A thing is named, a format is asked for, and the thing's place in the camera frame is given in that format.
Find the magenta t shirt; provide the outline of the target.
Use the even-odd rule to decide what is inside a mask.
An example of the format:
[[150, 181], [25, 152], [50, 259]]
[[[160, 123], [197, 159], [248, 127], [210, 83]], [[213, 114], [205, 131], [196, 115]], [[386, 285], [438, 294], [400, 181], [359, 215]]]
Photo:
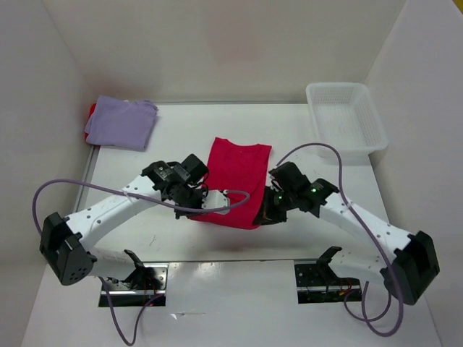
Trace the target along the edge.
[[236, 145], [227, 139], [215, 138], [208, 157], [211, 190], [239, 190], [250, 195], [249, 200], [227, 214], [209, 213], [193, 220], [220, 226], [253, 230], [253, 223], [263, 201], [270, 145]]

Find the lilac t shirt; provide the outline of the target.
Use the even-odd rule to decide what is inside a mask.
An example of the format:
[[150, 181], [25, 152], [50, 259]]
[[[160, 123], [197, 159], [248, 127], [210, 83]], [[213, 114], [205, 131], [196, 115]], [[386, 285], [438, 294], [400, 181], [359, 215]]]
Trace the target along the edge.
[[157, 120], [158, 107], [149, 100], [125, 101], [98, 97], [85, 125], [90, 145], [144, 151]]

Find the red t shirt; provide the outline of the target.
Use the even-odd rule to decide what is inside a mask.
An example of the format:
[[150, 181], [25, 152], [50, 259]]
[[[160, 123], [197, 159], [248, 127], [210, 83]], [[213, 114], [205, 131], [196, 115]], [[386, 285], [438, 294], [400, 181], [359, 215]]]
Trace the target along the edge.
[[93, 103], [91, 106], [90, 106], [90, 110], [88, 112], [88, 119], [87, 119], [87, 122], [84, 126], [84, 139], [87, 140], [88, 138], [88, 135], [90, 133], [90, 128], [91, 128], [91, 119], [92, 119], [92, 116], [95, 112], [95, 108], [96, 108], [96, 103]]

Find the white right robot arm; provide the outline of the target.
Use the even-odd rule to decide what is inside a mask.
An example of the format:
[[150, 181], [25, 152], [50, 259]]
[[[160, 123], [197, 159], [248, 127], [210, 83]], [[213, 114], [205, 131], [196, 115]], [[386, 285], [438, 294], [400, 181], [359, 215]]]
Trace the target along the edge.
[[264, 189], [255, 224], [284, 223], [290, 210], [299, 210], [339, 227], [379, 253], [376, 258], [360, 257], [332, 246], [317, 260], [328, 277], [381, 283], [394, 298], [414, 305], [439, 274], [433, 239], [427, 233], [412, 234], [387, 223], [343, 197], [329, 181], [309, 181], [295, 163], [286, 162], [269, 174], [272, 185]]

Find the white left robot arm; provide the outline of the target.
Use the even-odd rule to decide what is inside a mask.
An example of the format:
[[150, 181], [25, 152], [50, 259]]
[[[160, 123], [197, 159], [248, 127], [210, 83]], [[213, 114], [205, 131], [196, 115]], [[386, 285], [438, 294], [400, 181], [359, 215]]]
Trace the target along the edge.
[[39, 250], [60, 284], [70, 286], [91, 275], [120, 280], [134, 288], [154, 276], [128, 249], [104, 256], [95, 245], [111, 231], [152, 207], [174, 208], [175, 215], [201, 214], [210, 194], [200, 187], [207, 166], [188, 155], [181, 163], [156, 161], [121, 190], [66, 217], [52, 213], [43, 222]]

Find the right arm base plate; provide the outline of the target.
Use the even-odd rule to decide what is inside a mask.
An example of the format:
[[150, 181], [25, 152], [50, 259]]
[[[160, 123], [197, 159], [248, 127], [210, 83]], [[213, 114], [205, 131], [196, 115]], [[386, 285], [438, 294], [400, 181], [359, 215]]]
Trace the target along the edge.
[[315, 262], [294, 263], [298, 304], [361, 301], [362, 287], [356, 278], [323, 277]]

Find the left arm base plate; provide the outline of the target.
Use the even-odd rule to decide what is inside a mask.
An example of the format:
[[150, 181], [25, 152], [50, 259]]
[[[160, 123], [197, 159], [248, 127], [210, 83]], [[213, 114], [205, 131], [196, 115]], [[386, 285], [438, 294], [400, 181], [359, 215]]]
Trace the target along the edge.
[[150, 301], [149, 307], [166, 306], [166, 289], [169, 265], [167, 263], [145, 263], [148, 277], [129, 281], [105, 278], [114, 307], [142, 307]]

